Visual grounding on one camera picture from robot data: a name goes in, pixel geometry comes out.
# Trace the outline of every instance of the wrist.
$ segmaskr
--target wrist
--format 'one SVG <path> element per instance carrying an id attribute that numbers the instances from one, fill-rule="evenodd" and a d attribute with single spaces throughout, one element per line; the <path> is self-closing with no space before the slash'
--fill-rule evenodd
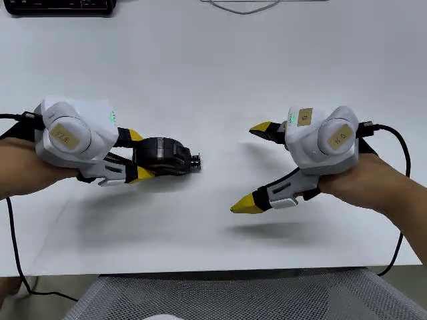
<path id="1" fill-rule="evenodd" d="M 416 191 L 418 184 L 405 176 L 389 181 L 380 197 L 377 208 L 374 210 L 382 213 L 390 220 L 398 219 L 408 210 L 410 200 Z"/>

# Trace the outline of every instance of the white table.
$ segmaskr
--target white table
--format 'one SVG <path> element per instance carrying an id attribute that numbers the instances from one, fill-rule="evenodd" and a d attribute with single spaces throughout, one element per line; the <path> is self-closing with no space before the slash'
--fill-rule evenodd
<path id="1" fill-rule="evenodd" d="M 405 136 L 427 184 L 425 0 L 284 3 L 240 17 L 198 0 L 120 1 L 106 18 L 0 12 L 2 112 L 48 95 L 109 99 L 122 127 L 201 152 L 203 172 L 100 188 L 76 180 L 14 197 L 26 274 L 140 273 L 386 265 L 398 230 L 322 195 L 263 215 L 229 212 L 295 165 L 250 135 L 292 105 L 349 105 Z M 0 122 L 0 129 L 10 127 Z M 369 143 L 404 168 L 398 142 Z M 5 201 L 0 275 L 15 275 Z M 397 264 L 419 260 L 404 242 Z"/>

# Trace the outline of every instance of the yellow fingertip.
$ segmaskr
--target yellow fingertip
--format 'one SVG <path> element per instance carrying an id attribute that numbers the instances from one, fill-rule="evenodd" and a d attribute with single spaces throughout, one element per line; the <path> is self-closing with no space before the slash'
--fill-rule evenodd
<path id="1" fill-rule="evenodd" d="M 257 214 L 257 213 L 264 212 L 263 210 L 261 210 L 255 205 L 254 196 L 252 195 L 252 193 L 241 198 L 239 202 L 237 202 L 233 207 L 231 207 L 230 210 L 233 213 Z"/>
<path id="2" fill-rule="evenodd" d="M 138 167 L 138 179 L 133 180 L 129 183 L 137 183 L 146 179 L 154 178 L 155 175 L 151 171 L 148 171 L 147 169 L 144 169 L 143 167 Z"/>
<path id="3" fill-rule="evenodd" d="M 252 127 L 250 130 L 266 132 L 268 126 L 271 124 L 272 124 L 271 121 L 263 122 L 263 123 L 260 123 L 259 125 L 256 125 L 255 127 Z"/>
<path id="4" fill-rule="evenodd" d="M 141 141 L 141 140 L 143 140 L 143 137 L 141 137 L 138 132 L 136 132 L 136 131 L 134 131 L 132 129 L 130 129 L 129 132 L 131 134 L 132 141 Z"/>

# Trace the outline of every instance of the label sticker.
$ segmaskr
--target label sticker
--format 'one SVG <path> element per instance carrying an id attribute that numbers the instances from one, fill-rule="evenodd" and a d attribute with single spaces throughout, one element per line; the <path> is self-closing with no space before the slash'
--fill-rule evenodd
<path id="1" fill-rule="evenodd" d="M 301 109 L 298 114 L 298 127 L 312 124 L 313 108 Z"/>
<path id="2" fill-rule="evenodd" d="M 351 136 L 353 130 L 349 125 L 343 125 L 340 127 L 329 139 L 328 144 L 333 150 L 337 150 L 341 147 Z"/>
<path id="3" fill-rule="evenodd" d="M 70 151 L 74 150 L 80 143 L 80 140 L 60 123 L 49 134 Z"/>

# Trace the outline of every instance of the white floor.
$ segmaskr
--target white floor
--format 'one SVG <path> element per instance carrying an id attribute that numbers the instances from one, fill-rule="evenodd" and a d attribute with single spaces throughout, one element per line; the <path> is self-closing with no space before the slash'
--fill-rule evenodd
<path id="1" fill-rule="evenodd" d="M 375 272 L 381 268 L 372 268 Z M 41 277 L 39 291 L 60 291 L 80 298 L 96 280 L 96 275 Z M 395 267 L 385 279 L 409 298 L 427 309 L 427 268 Z M 60 297 L 28 297 L 20 301 L 7 299 L 0 310 L 0 320 L 61 320 L 73 302 Z"/>

